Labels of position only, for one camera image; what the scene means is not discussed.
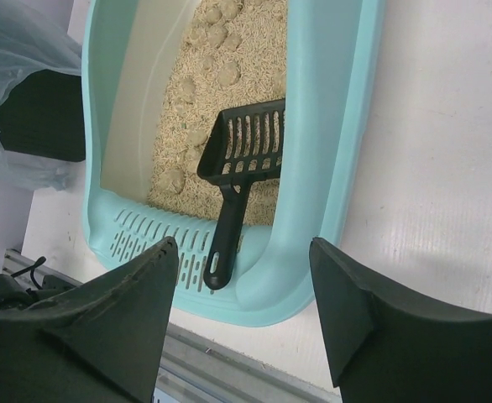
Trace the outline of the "translucent blue bin liner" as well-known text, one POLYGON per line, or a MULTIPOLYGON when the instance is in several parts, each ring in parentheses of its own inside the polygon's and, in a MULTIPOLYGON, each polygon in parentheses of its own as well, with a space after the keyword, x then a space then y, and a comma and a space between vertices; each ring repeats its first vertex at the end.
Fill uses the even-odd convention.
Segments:
MULTIPOLYGON (((0 1, 0 105, 16 85, 43 70, 81 78, 81 46, 34 8, 0 1)), ((0 142, 0 181, 31 191, 64 190, 73 163, 7 151, 0 142)))

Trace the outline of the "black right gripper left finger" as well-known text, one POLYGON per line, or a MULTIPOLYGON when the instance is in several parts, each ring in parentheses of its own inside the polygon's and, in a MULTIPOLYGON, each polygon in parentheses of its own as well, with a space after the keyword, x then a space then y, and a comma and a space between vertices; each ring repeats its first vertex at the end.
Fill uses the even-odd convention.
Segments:
POLYGON ((0 402, 151 401, 177 274, 171 237, 63 292, 0 274, 0 402))

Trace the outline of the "teal litter box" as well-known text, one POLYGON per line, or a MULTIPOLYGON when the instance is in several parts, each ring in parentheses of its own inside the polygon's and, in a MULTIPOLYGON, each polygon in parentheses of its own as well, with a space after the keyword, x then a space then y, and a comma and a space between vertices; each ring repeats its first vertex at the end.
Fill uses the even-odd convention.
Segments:
POLYGON ((112 270, 162 238, 181 262, 173 305, 208 319, 264 327, 313 300, 308 249, 338 243, 367 126, 385 15, 382 1, 291 1, 287 111, 275 220, 244 227, 230 283, 201 272, 215 225, 145 204, 165 84, 194 1, 95 1, 82 46, 86 242, 112 270))

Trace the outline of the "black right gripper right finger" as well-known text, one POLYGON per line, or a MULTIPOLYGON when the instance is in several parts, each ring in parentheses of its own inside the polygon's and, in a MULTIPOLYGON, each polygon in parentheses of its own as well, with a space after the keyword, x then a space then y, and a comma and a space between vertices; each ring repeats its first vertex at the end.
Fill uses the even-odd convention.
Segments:
POLYGON ((346 402, 492 402, 492 315, 412 290, 311 241, 332 384, 346 402))

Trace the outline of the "black litter scoop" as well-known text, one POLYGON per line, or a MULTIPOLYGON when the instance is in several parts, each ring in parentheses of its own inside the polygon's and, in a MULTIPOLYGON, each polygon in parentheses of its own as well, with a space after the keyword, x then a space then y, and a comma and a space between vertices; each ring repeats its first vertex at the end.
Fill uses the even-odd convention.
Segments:
POLYGON ((232 278, 251 186, 280 178, 284 131, 285 99, 232 107, 217 115, 196 169, 222 194, 203 272, 212 290, 232 278))

